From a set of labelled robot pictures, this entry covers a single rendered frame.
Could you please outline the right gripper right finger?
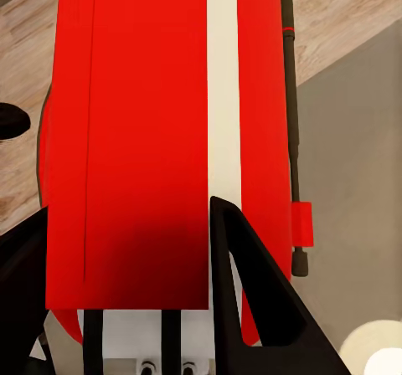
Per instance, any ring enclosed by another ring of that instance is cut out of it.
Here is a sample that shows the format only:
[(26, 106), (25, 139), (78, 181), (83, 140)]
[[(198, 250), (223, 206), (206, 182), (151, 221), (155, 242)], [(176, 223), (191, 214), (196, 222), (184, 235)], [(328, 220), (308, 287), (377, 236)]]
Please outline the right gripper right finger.
[[(216, 375), (351, 375), (241, 209), (211, 198)], [(262, 347), (243, 342), (229, 252)]]

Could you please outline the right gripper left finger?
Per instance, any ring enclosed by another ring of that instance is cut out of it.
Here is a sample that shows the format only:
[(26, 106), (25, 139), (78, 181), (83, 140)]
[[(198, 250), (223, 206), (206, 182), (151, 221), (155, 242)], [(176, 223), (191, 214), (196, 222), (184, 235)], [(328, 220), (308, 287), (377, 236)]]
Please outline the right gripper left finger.
[(0, 235), (0, 375), (22, 375), (45, 308), (48, 206)]

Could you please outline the radio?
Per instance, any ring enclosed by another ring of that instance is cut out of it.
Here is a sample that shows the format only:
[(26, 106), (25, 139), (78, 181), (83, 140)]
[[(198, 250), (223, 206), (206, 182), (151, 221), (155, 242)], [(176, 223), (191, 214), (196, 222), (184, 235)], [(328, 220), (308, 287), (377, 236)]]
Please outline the radio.
[[(293, 0), (59, 0), (36, 174), (45, 308), (84, 375), (209, 375), (211, 198), (236, 204), (279, 268), (308, 276)], [(260, 341), (229, 252), (243, 342)]]

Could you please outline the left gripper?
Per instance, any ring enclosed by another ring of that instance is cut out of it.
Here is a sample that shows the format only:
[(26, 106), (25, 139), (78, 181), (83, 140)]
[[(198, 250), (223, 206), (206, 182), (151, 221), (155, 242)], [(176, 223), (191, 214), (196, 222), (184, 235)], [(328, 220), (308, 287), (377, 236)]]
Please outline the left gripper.
[(28, 114), (15, 105), (0, 103), (0, 140), (13, 139), (30, 130)]

